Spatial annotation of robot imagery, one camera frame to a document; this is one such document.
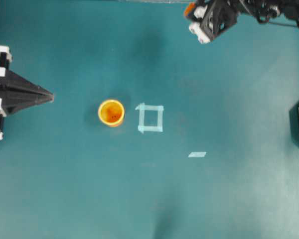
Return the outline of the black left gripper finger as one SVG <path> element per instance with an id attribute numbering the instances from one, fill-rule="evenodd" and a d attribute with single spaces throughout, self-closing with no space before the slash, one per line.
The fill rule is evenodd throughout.
<path id="1" fill-rule="evenodd" d="M 29 107 L 51 103 L 54 96 L 21 96 L 19 98 L 4 96 L 1 99 L 0 115 L 7 117 Z"/>
<path id="2" fill-rule="evenodd" d="M 9 90 L 34 93 L 52 98 L 54 97 L 54 95 L 48 90 L 28 81 L 27 79 L 8 69 L 0 69 L 0 86 Z"/>

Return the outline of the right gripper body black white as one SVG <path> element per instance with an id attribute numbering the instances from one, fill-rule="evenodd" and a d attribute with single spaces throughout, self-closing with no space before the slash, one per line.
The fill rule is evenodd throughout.
<path id="1" fill-rule="evenodd" d="M 235 0 L 197 0 L 190 3 L 184 16 L 190 20 L 189 31 L 201 44 L 215 40 L 237 23 L 238 3 Z"/>

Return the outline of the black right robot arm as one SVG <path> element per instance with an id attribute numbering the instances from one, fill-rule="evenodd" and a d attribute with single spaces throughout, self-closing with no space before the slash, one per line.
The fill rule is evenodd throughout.
<path id="1" fill-rule="evenodd" d="M 299 0 L 197 0 L 190 3 L 184 16 L 190 21 L 189 30 L 201 43 L 209 43 L 233 27 L 239 14 L 247 14 L 259 24 L 283 14 L 296 22 L 299 29 Z M 48 90 L 35 85 L 8 68 L 0 77 L 0 102 L 4 116 L 54 100 Z"/>

